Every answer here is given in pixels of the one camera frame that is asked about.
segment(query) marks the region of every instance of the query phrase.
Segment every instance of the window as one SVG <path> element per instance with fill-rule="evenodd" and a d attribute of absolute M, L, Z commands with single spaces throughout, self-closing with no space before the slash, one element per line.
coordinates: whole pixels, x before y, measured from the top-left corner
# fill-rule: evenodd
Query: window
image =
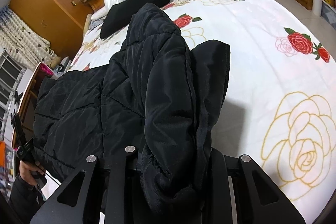
<path fill-rule="evenodd" d="M 0 140 L 3 140 L 14 93 L 25 70 L 6 51 L 0 55 Z"/>

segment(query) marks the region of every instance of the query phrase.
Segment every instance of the person's hand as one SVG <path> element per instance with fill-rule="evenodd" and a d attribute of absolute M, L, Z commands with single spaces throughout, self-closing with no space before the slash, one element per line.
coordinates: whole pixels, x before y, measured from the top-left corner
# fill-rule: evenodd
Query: person's hand
<path fill-rule="evenodd" d="M 40 163 L 37 161 L 35 163 L 36 165 L 33 165 L 29 162 L 20 161 L 20 176 L 21 178 L 29 183 L 32 186 L 35 186 L 37 184 L 37 181 L 33 178 L 31 171 L 39 172 L 40 174 L 44 175 L 44 168 Z"/>

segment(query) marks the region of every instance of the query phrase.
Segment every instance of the black puffer jacket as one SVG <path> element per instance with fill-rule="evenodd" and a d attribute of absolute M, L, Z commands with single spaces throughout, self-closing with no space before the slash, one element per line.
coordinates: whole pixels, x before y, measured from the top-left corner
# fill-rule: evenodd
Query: black puffer jacket
<path fill-rule="evenodd" d="M 42 84 L 35 113 L 37 159 L 63 181 L 88 155 L 142 151 L 141 184 L 151 210 L 198 206 L 228 85 L 230 47 L 189 51 L 180 29 L 153 4 L 132 17 L 108 65 Z"/>

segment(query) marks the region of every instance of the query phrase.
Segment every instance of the patterned curtain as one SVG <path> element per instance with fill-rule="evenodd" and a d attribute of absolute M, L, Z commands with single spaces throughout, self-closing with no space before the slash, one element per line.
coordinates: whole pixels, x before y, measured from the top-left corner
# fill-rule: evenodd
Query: patterned curtain
<path fill-rule="evenodd" d="M 8 6 L 0 10 L 0 46 L 32 71 L 39 62 L 48 64 L 56 57 L 50 42 L 34 33 Z"/>

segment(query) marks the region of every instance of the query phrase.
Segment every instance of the window frame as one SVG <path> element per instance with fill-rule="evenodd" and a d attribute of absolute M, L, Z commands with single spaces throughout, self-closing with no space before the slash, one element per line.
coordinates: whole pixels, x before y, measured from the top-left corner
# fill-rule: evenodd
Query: window frame
<path fill-rule="evenodd" d="M 11 75 L 10 72 L 8 72 L 4 67 L 3 64 L 4 62 L 7 61 L 9 62 L 14 68 L 16 68 L 19 71 L 19 75 L 15 78 L 13 75 Z M 9 110 L 11 109 L 12 103 L 14 102 L 14 94 L 15 91 L 17 90 L 17 87 L 20 84 L 20 81 L 22 79 L 23 74 L 26 71 L 26 68 L 18 64 L 4 49 L 4 51 L 0 54 L 0 69 L 4 70 L 10 77 L 12 77 L 15 80 L 14 86 L 11 88 L 3 79 L 0 77 L 0 94 L 7 98 L 7 104 L 5 105 L 2 101 L 0 101 L 0 108 L 2 108 L 5 113 L 3 118 L 0 117 L 0 122 L 2 123 L 1 128 L 0 128 L 0 140 L 3 141 L 4 139 L 4 134 L 5 134 L 5 129 L 6 129 L 6 122 L 9 116 Z M 7 97 L 5 94 L 2 93 L 1 88 L 9 92 L 9 97 Z"/>

